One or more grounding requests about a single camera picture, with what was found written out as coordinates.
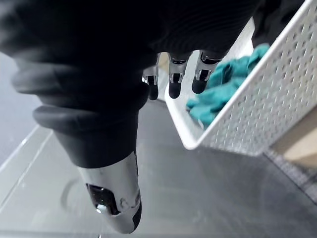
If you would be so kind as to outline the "right robot hand black cloth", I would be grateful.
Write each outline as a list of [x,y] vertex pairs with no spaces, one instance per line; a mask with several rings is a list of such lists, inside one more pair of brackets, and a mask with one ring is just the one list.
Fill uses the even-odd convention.
[[35,121],[51,129],[79,169],[94,208],[117,232],[139,225],[139,110],[158,97],[169,55],[177,98],[193,51],[201,93],[253,16],[258,0],[3,0],[0,51],[15,60],[14,89],[35,95]]

